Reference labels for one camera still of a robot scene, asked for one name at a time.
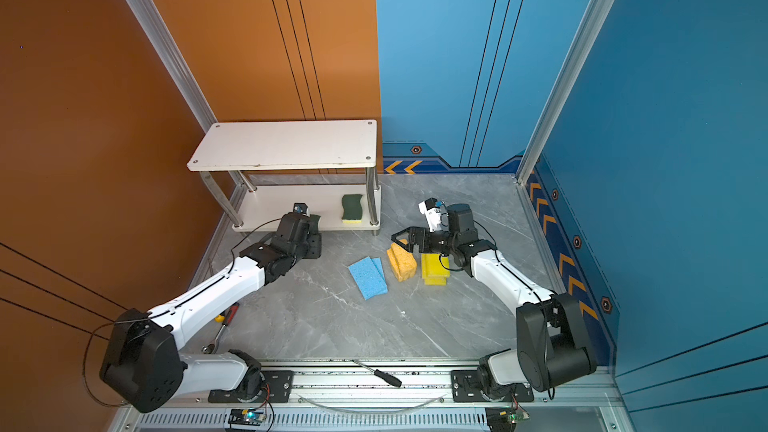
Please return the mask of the aluminium corner post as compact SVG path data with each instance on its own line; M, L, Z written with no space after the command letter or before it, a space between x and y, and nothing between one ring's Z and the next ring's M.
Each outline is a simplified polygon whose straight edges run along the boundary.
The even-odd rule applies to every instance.
M589 0L516 172L520 186L533 172L615 1Z
M154 1L125 0L125 2L192 115L202 130L207 132L217 122L217 118Z

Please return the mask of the blue sponge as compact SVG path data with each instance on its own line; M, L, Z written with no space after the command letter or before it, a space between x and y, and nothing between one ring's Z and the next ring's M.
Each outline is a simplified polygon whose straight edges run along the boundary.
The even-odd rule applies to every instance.
M372 258L371 261L373 262L373 264L374 264L376 270L378 271L379 275L381 276L381 278L385 279L385 275L384 275L384 270L383 270L383 265L382 265L381 259L380 258Z
M386 280L381 278L371 259L364 258L348 267L364 300L388 292Z

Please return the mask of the orange yellow sponge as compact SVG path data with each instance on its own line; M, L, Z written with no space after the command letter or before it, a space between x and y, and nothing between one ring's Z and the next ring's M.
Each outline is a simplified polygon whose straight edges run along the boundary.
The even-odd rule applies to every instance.
M398 282L415 276L418 265L412 253L393 243L387 250L387 256Z

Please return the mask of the black handled screwdriver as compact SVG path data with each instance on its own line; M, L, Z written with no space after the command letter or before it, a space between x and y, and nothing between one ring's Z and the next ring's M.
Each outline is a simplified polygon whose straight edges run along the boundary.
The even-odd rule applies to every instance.
M402 387L402 381L395 377L394 375L387 373L385 371L382 371L377 368L373 368L359 360L353 360L353 363L356 364L359 367L362 367L363 369L371 372L375 377L379 378L380 380L384 381L389 386L395 387L395 388L401 388Z

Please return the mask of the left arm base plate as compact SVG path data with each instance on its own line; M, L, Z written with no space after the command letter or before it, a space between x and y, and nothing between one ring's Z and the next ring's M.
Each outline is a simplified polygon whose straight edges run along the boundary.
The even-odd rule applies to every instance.
M212 390L209 403L287 403L293 386L291 370L260 370L248 372L234 390Z

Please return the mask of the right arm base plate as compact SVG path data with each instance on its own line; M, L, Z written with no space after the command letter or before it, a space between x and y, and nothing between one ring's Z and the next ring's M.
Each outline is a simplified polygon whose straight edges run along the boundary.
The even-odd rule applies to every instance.
M457 403L530 403L534 401L532 389L524 383L500 385L480 367L450 372L451 392Z

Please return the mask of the green yellow scouring sponge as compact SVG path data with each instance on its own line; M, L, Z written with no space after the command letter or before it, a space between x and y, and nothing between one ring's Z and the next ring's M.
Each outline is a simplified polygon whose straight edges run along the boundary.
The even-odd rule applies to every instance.
M345 194L341 199L342 217L344 224L361 224L363 207L361 194Z
M319 232L319 221L321 216L316 214L311 214L309 218L310 226L309 231L311 234L317 234Z

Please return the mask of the white two-tier shelf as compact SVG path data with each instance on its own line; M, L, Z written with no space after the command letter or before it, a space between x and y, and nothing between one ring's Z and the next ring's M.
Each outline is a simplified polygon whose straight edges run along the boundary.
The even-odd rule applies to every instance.
M378 124L373 119L215 123L197 146L187 168L198 173L236 232L274 231L294 203L320 215L322 231L381 227L377 177ZM363 184L257 186L254 172L361 169ZM361 224L344 224L341 199L361 194Z

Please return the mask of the green circuit board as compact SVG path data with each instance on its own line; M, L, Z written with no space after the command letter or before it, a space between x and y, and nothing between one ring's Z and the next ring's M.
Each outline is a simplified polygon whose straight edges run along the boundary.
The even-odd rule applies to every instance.
M254 408L231 409L228 417L228 426L236 429L259 428L267 423L267 414Z
M518 414L513 409L486 408L486 424L490 432L514 432Z

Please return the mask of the left aluminium corner post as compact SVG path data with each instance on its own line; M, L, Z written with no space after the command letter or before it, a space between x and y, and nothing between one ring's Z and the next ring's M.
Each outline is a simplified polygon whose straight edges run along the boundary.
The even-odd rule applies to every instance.
M202 130L207 132L217 122L217 118L154 1L125 0L125 2L192 115Z

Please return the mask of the left green circuit board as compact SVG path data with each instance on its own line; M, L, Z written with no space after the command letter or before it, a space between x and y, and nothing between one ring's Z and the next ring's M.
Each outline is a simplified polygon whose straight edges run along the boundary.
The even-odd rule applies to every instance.
M231 409L228 417L228 426L236 429L259 428L267 423L267 414L254 408Z

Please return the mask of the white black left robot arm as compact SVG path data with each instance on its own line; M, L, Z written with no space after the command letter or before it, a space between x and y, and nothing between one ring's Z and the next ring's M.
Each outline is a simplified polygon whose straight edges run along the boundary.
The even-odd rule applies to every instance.
M258 399L264 379L260 363L249 354L182 350L219 313L285 276L300 261L319 258L319 221L297 203L277 220L276 231L235 252L222 271L147 312L124 312L112 325L101 381L142 413L196 392L229 392L240 402Z

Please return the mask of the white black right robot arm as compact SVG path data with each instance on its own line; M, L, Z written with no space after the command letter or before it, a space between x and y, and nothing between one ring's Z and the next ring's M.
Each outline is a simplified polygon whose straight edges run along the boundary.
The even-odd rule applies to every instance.
M391 236L400 249L421 256L447 257L455 270L489 288L516 320L516 347L480 359L480 389L499 401L518 385L550 398L568 382L596 372L597 356L579 302L557 294L512 266L491 234L474 219L467 204L444 206L430 198L419 204L426 227L411 226Z

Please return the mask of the right aluminium corner post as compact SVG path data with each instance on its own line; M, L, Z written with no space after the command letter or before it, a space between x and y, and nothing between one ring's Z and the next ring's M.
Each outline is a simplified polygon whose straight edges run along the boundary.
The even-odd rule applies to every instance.
M589 0L516 172L520 186L533 172L615 1Z

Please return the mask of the red yellow handled wrench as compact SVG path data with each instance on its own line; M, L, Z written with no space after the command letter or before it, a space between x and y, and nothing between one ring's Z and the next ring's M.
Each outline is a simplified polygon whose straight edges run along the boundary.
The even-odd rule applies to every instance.
M239 307L240 304L235 302L222 314L216 317L215 322L218 323L220 327L211 342L202 349L203 354L214 354L217 351L221 336L223 335L225 329L231 324L233 318L239 310Z

